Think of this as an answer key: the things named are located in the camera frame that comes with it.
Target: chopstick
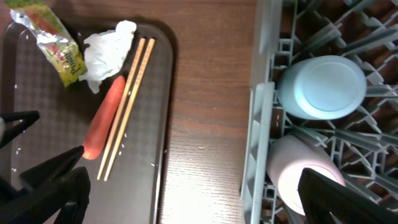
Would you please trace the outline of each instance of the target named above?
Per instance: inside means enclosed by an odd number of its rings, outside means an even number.
[[[126,112],[124,113],[123,120],[122,120],[122,123],[120,125],[119,133],[118,133],[118,136],[116,138],[115,145],[113,147],[111,158],[109,160],[108,168],[106,169],[104,181],[108,180],[109,173],[111,172],[111,169],[112,169],[112,166],[113,166],[113,162],[115,160],[116,154],[117,154],[119,146],[120,146],[120,142],[121,142],[122,137],[123,137],[123,132],[124,132],[124,130],[126,128],[126,125],[127,125],[127,122],[128,122],[129,116],[130,116],[130,112],[132,110],[132,106],[133,106],[133,104],[134,104],[134,102],[136,100],[137,92],[138,92],[138,89],[140,87],[142,78],[143,78],[143,76],[145,74],[145,69],[146,69],[146,66],[148,64],[150,53],[152,52],[152,49],[154,48],[154,44],[155,44],[155,39],[150,39],[149,43],[148,43],[148,46],[146,48],[145,54],[144,54],[144,58],[142,59],[141,66],[140,66],[138,74],[137,74],[136,82],[134,83],[134,86],[132,88],[132,92],[131,92],[131,96],[130,96],[130,99],[129,99],[129,103],[127,104]]]
[[[136,73],[136,70],[138,67],[138,62],[139,62],[139,59],[141,58],[142,50],[145,46],[145,41],[146,41],[145,38],[141,38],[139,40],[137,52],[136,52],[136,55],[134,56],[134,60],[132,61],[131,69],[130,69],[130,72],[129,72],[129,75],[128,75],[127,81],[126,81],[126,86],[124,87],[123,95],[122,95],[118,110],[116,112],[116,116],[114,117],[114,120],[113,120],[111,132],[109,133],[108,140],[106,141],[105,151],[104,151],[104,155],[102,157],[101,166],[99,167],[97,180],[100,180],[102,171],[104,170],[106,159],[108,158],[108,154],[111,149],[113,138],[116,133],[116,129],[118,128],[118,124],[120,121],[120,117],[122,115],[124,105],[126,104],[127,95],[129,93],[132,80],[134,79],[134,74]]]

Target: wooden surface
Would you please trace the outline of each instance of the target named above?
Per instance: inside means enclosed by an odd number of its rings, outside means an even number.
[[[62,19],[166,23],[178,57],[159,223],[240,223],[254,0],[46,1]],[[11,19],[0,1],[0,32]]]

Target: plastic grid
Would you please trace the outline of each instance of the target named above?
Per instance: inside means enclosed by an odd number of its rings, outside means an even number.
[[[245,223],[274,223],[276,217],[289,223],[304,223],[303,217],[283,204],[275,187],[265,178],[268,141],[285,134],[294,134],[324,147],[341,170],[349,189],[398,212],[398,124],[390,122],[382,127],[378,124],[382,112],[391,115],[393,111],[392,115],[398,117],[398,85],[384,81],[386,75],[393,75],[385,68],[397,63],[398,59],[398,42],[394,42],[398,39],[398,1],[388,1],[394,6],[393,13],[381,19],[369,16],[369,7],[377,1],[344,0],[341,3],[348,10],[334,21],[318,12],[323,7],[321,0],[285,0],[283,6],[278,2],[257,2],[248,143],[241,191]],[[279,34],[279,27],[275,29],[271,25],[280,24],[282,7],[292,12],[292,27],[289,38],[281,36],[278,39],[272,33]],[[297,21],[304,16],[311,17],[322,28],[300,40],[296,35]],[[341,29],[349,26],[353,18],[371,31],[359,40],[345,41]],[[277,101],[277,90],[272,81],[276,81],[278,74],[292,63],[324,55],[322,49],[325,47],[328,47],[326,54],[349,58],[364,71],[368,81],[366,103],[337,122],[314,123],[287,115]],[[364,52],[381,47],[388,52],[381,62],[362,60]],[[386,191],[387,195],[381,197],[374,193],[377,191],[374,186]]]

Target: light blue cup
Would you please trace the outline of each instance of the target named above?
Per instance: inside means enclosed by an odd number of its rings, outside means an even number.
[[[302,119],[337,119],[364,100],[366,77],[351,60],[322,56],[288,68],[278,83],[278,99],[286,112]]]

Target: white cup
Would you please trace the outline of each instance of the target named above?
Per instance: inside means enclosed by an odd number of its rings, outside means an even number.
[[[286,112],[303,119],[337,119],[353,112],[366,94],[366,77],[351,60],[322,56],[296,63],[278,83]]]
[[[298,188],[304,168],[345,185],[343,176],[323,148],[291,135],[273,142],[267,156],[267,173],[285,204],[301,215],[305,214]]]

